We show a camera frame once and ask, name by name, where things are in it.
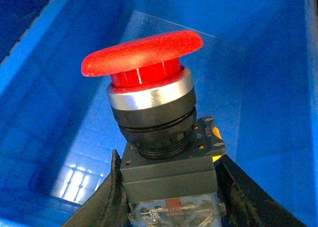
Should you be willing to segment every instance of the silver metal ring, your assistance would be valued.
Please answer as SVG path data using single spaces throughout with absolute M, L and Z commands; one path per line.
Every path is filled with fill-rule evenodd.
M 107 87 L 110 104 L 118 110 L 140 110 L 167 104 L 181 98 L 193 88 L 191 71 L 184 68 L 182 76 L 174 83 L 135 92 L 121 93 L 111 84 Z

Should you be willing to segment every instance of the blue plastic bin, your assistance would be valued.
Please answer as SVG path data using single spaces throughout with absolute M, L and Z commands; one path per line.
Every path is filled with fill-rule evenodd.
M 180 29 L 205 43 L 181 59 L 198 116 L 214 116 L 229 156 L 317 226 L 314 0 L 50 0 L 0 67 L 0 226 L 60 226 L 123 152 L 110 78 L 83 77 L 83 58 Z

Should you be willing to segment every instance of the blue bin wall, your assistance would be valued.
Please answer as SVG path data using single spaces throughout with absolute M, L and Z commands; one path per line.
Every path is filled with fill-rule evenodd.
M 48 0 L 0 0 L 0 61 L 47 2 Z
M 316 226 L 313 11 L 313 0 L 52 0 L 0 69 L 0 217 L 59 226 L 78 208 L 42 196 L 65 156 L 71 150 L 74 161 L 97 160 L 105 170 L 111 149 L 122 152 L 125 143 L 105 94 L 109 78 L 82 77 L 82 59 L 166 32 L 173 22 L 217 37 L 206 43 L 206 63 L 196 54 L 182 59 L 194 72 L 199 115 L 214 116 L 230 156 L 280 204 Z M 223 48 L 223 41 L 245 48 L 245 67 L 235 57 L 242 53 L 215 52 L 218 39 Z
M 2 64 L 0 217 L 56 227 L 79 207 L 43 195 L 37 180 L 46 177 L 57 141 L 81 121 L 101 81 L 81 75 L 83 58 L 119 42 L 126 6 L 124 0 L 51 0 Z M 83 98 L 83 92 L 90 93 Z

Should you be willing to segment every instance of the transparent contact block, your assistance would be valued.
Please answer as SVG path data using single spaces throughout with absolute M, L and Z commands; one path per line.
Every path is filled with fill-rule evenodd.
M 221 227 L 216 193 L 129 204 L 134 227 Z

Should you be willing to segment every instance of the red button cap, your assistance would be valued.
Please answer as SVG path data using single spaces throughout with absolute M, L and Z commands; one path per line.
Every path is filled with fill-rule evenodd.
M 191 30 L 147 37 L 89 54 L 82 62 L 84 76 L 111 75 L 115 88 L 153 84 L 182 71 L 179 57 L 203 46 Z

